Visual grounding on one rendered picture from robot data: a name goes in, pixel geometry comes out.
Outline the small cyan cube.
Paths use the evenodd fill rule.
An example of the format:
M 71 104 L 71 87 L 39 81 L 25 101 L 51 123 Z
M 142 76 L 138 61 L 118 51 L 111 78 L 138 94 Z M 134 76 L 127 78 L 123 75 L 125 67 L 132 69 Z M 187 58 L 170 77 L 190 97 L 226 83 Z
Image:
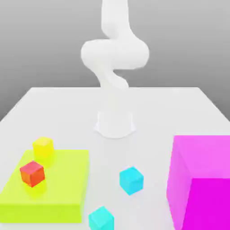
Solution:
M 119 184 L 128 195 L 132 195 L 143 189 L 144 176 L 132 166 L 119 173 Z

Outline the small yellow cube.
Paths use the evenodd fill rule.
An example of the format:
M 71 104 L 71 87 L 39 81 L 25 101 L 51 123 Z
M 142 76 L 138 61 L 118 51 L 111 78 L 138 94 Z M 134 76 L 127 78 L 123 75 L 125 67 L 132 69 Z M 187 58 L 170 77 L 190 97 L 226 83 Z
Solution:
M 39 137 L 32 143 L 34 156 L 39 159 L 45 159 L 53 155 L 53 140 L 49 137 Z

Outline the small red cube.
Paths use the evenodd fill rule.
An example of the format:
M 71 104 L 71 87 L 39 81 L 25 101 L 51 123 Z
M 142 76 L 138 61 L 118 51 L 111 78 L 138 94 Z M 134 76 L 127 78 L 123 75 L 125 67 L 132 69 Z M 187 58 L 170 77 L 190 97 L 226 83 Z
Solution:
M 20 168 L 22 181 L 30 187 L 34 187 L 45 179 L 44 167 L 35 161 L 31 161 Z

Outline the small turquoise cube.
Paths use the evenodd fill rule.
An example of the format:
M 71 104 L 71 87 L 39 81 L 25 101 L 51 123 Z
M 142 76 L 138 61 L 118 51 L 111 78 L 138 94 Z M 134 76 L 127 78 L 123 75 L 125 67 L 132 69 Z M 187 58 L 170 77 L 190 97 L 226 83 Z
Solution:
M 115 230 L 114 216 L 104 207 L 100 207 L 88 216 L 90 230 Z

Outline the large lime green box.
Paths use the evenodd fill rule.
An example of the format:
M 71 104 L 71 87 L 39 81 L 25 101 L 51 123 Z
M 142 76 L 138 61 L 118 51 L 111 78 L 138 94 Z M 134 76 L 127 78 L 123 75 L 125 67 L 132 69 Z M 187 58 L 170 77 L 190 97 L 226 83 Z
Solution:
M 55 150 L 34 187 L 21 179 L 20 168 L 34 159 L 26 150 L 0 193 L 0 223 L 81 223 L 89 174 L 88 150 Z

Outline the large magenta box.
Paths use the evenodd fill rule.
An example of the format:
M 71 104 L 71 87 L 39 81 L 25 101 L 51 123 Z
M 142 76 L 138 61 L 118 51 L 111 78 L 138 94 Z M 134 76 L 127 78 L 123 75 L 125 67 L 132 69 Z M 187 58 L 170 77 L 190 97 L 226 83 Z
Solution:
M 230 230 L 230 135 L 176 135 L 166 196 L 175 230 Z

